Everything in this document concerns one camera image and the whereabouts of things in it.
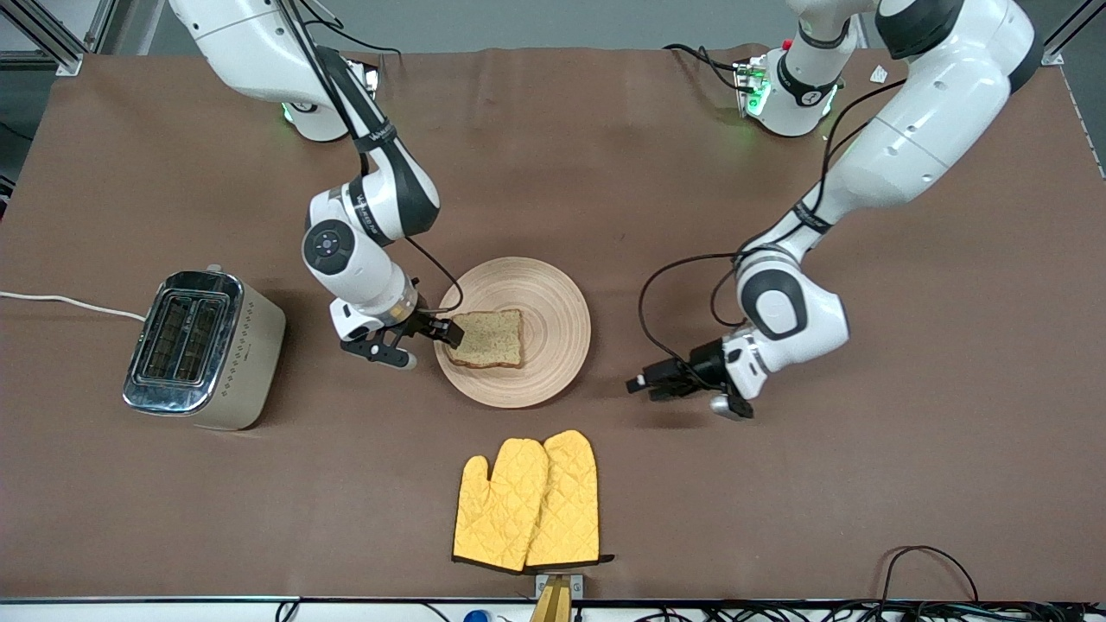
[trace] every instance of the toaster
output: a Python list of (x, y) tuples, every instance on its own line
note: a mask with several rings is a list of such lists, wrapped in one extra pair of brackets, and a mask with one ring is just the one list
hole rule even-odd
[(157, 290), (123, 385), (128, 406), (242, 429), (261, 415), (284, 341), (284, 312), (211, 266)]

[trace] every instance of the brown table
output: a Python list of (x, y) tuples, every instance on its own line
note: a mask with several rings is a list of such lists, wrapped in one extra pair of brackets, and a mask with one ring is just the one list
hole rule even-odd
[[(904, 73), (858, 53), (843, 102), (877, 62)], [(618, 556), (586, 570), (591, 595), (870, 597), (886, 551), (925, 542), (984, 599), (1102, 598), (1106, 193), (1060, 70), (930, 193), (851, 216), (807, 258), (853, 340), (771, 379), (750, 424), (706, 397), (625, 394), (662, 356), (637, 291), (773, 222), (813, 183), (826, 125), (769, 136), (667, 52), (389, 58), (380, 102), (441, 191), (424, 239), (447, 266), (526, 255), (580, 284), (594, 340), (577, 382), (504, 412), (457, 393), (426, 341), (413, 373), (344, 354), (299, 247), (309, 198), (356, 172), (349, 144), (299, 138), (202, 59), (91, 56), (55, 84), (0, 226), (3, 289), (143, 311), (168, 274), (218, 262), (284, 309), (288, 338), (260, 425), (215, 433), (124, 406), (137, 322), (0, 302), (0, 592), (529, 593), (450, 562), (460, 469), (578, 428)], [(664, 340), (721, 334), (706, 303), (724, 269), (658, 284)], [(966, 595), (931, 560), (899, 571), (895, 595)]]

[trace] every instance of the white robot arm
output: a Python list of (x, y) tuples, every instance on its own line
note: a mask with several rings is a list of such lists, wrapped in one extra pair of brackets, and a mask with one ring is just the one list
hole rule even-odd
[(384, 251), (428, 230), (440, 201), (368, 93), (364, 68), (316, 46), (294, 0), (170, 0), (170, 6), (228, 86), (290, 104), (285, 110), (306, 138), (332, 141), (348, 133), (362, 157), (376, 164), (373, 173), (363, 164), (362, 175), (316, 195), (307, 212), (303, 260), (337, 297), (331, 319), (342, 348), (409, 369), (415, 357), (396, 345), (404, 336), (419, 333), (459, 345), (463, 331), (426, 311), (417, 281)]
[(750, 61), (753, 92), (741, 96), (743, 112), (781, 136), (802, 136), (830, 112), (841, 71), (856, 50), (856, 13), (878, 0), (787, 0), (799, 15), (791, 48), (776, 48)]
[(1040, 60), (1033, 27), (1013, 0), (883, 0), (877, 27), (906, 58), (902, 90), (845, 155), (772, 228), (735, 259), (738, 303), (748, 318), (691, 356), (646, 367), (627, 382), (654, 400), (719, 390), (719, 414), (752, 416), (770, 374), (848, 340), (836, 294), (800, 269), (805, 253), (846, 214), (895, 207), (926, 191), (975, 143)]

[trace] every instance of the wooden plate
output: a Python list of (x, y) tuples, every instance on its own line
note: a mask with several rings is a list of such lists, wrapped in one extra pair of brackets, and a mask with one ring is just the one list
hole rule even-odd
[[(522, 310), (522, 366), (472, 370), (455, 365), (447, 345), (435, 354), (449, 382), (469, 397), (499, 408), (540, 404), (568, 386), (587, 357), (592, 317), (576, 283), (553, 266), (525, 257), (492, 259), (458, 279), (465, 302), (452, 313)], [(457, 302), (450, 288), (441, 307)]]

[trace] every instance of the toast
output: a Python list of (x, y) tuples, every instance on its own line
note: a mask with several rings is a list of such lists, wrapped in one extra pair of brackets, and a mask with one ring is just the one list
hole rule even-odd
[(446, 349), (450, 363), (473, 370), (522, 366), (522, 311), (472, 311), (450, 319), (465, 330), (461, 344)]

